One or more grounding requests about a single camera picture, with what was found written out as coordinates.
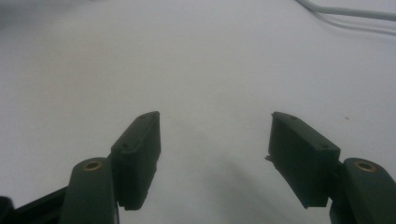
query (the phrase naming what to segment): white cable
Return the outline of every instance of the white cable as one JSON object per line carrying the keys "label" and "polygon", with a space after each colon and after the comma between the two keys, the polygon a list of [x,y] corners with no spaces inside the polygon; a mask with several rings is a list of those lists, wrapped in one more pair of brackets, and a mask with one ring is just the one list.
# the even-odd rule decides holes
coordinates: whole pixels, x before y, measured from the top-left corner
{"label": "white cable", "polygon": [[311,11],[325,14],[343,15],[351,17],[363,17],[370,19],[377,19],[383,21],[396,21],[396,13],[380,12],[380,11],[367,11],[367,10],[357,10],[344,7],[322,7],[308,0],[296,0],[304,7]]}

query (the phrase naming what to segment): brass insert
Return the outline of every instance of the brass insert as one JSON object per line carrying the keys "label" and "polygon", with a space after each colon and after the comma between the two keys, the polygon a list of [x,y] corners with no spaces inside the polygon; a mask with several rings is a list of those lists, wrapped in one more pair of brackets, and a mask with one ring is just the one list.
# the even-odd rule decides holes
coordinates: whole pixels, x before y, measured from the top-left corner
{"label": "brass insert", "polygon": [[101,161],[90,161],[84,165],[83,170],[84,171],[94,171],[94,170],[100,169],[102,167],[102,165],[103,165],[103,163]]}
{"label": "brass insert", "polygon": [[355,166],[358,167],[359,169],[365,171],[365,172],[376,172],[376,167],[374,164],[367,162],[367,161],[355,161],[354,162]]}

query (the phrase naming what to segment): screw hole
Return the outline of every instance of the screw hole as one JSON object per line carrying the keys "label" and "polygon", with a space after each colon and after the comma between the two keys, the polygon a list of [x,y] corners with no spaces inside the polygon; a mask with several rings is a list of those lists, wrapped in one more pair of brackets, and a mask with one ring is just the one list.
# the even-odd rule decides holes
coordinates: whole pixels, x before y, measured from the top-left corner
{"label": "screw hole", "polygon": [[102,167],[103,163],[101,161],[90,161],[84,165],[84,171],[94,171]]}
{"label": "screw hole", "polygon": [[355,161],[355,166],[357,166],[359,169],[365,171],[365,172],[375,172],[376,168],[373,164],[366,162],[366,161]]}

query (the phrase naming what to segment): white table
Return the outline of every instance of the white table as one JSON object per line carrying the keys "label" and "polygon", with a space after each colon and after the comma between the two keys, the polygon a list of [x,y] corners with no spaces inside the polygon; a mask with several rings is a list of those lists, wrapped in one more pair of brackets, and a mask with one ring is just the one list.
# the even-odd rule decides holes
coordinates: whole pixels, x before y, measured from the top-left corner
{"label": "white table", "polygon": [[271,113],[396,177],[395,23],[292,0],[2,0],[0,194],[19,207],[66,186],[74,165],[159,110],[159,170],[121,224],[328,224],[330,203],[303,209],[264,160]]}

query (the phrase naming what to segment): cable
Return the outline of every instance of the cable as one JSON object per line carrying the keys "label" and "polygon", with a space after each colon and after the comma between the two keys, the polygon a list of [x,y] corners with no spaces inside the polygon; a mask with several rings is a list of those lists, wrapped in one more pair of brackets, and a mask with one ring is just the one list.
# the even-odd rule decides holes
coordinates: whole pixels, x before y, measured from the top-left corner
{"label": "cable", "polygon": [[383,21],[396,21],[396,13],[380,12],[380,11],[367,11],[367,10],[357,10],[345,7],[322,7],[318,6],[308,0],[296,0],[303,7],[308,8],[311,11],[324,13],[324,14],[334,14],[343,15],[351,17],[363,17]]}

